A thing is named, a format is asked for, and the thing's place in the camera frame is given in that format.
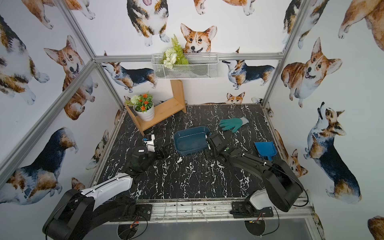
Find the black marble surface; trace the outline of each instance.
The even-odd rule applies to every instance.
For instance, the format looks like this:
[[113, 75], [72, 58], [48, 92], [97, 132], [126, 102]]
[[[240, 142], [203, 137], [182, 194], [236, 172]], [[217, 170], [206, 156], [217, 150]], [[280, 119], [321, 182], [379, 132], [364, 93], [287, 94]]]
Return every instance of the black marble surface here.
[[[249, 123], [236, 134], [222, 131], [221, 119], [245, 116]], [[238, 146], [255, 155], [253, 142], [273, 141], [262, 108], [258, 104], [187, 105], [187, 113], [180, 111], [146, 130], [155, 134], [155, 145], [171, 144], [170, 156], [156, 161], [141, 181], [130, 189], [134, 199], [198, 199], [246, 197], [262, 189], [263, 182], [236, 167], [207, 161], [203, 152], [179, 156], [173, 145], [173, 134], [190, 127], [207, 126], [225, 137], [224, 143]], [[142, 136], [128, 114], [121, 126], [99, 183], [114, 177], [128, 160], [128, 150], [142, 144]]]

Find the white wire basket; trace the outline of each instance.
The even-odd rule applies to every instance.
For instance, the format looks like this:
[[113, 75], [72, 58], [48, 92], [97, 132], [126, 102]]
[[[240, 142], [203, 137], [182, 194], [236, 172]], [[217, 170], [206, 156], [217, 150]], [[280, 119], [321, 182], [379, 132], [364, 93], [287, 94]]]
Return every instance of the white wire basket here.
[[217, 78], [218, 53], [184, 54], [189, 65], [173, 65], [166, 68], [163, 53], [152, 55], [152, 67], [157, 79], [202, 79]]

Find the small wooden stand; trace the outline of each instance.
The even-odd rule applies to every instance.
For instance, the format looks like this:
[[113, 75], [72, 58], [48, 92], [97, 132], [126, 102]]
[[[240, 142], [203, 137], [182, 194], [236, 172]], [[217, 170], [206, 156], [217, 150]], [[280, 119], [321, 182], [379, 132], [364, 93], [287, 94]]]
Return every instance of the small wooden stand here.
[[141, 135], [144, 136], [145, 130], [163, 121], [167, 117], [172, 116], [178, 111], [182, 110], [185, 113], [187, 112], [185, 108], [183, 82], [178, 79], [173, 79], [170, 80], [170, 84], [172, 86], [173, 98], [155, 106], [155, 118], [149, 122], [145, 122], [141, 120], [140, 117], [135, 116], [131, 109], [126, 104], [124, 104], [127, 112], [131, 116], [136, 127], [139, 129]]

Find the teal rubber glove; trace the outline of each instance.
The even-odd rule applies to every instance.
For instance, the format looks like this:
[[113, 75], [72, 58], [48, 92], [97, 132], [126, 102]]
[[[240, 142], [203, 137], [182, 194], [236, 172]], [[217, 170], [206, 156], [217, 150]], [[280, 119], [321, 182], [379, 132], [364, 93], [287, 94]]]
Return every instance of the teal rubber glove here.
[[220, 127], [223, 127], [222, 130], [230, 130], [232, 129], [232, 132], [235, 133], [241, 126], [244, 124], [249, 123], [248, 119], [245, 117], [242, 118], [230, 118], [230, 119], [222, 119], [220, 120]]

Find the white flower pot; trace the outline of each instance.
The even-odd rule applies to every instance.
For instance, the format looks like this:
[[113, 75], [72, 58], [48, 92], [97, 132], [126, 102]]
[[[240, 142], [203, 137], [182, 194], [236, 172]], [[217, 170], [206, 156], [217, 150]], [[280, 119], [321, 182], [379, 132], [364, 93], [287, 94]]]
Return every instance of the white flower pot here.
[[136, 111], [136, 114], [145, 122], [149, 122], [155, 117], [155, 107], [152, 106], [150, 109], [147, 110], [147, 112], [138, 112]]

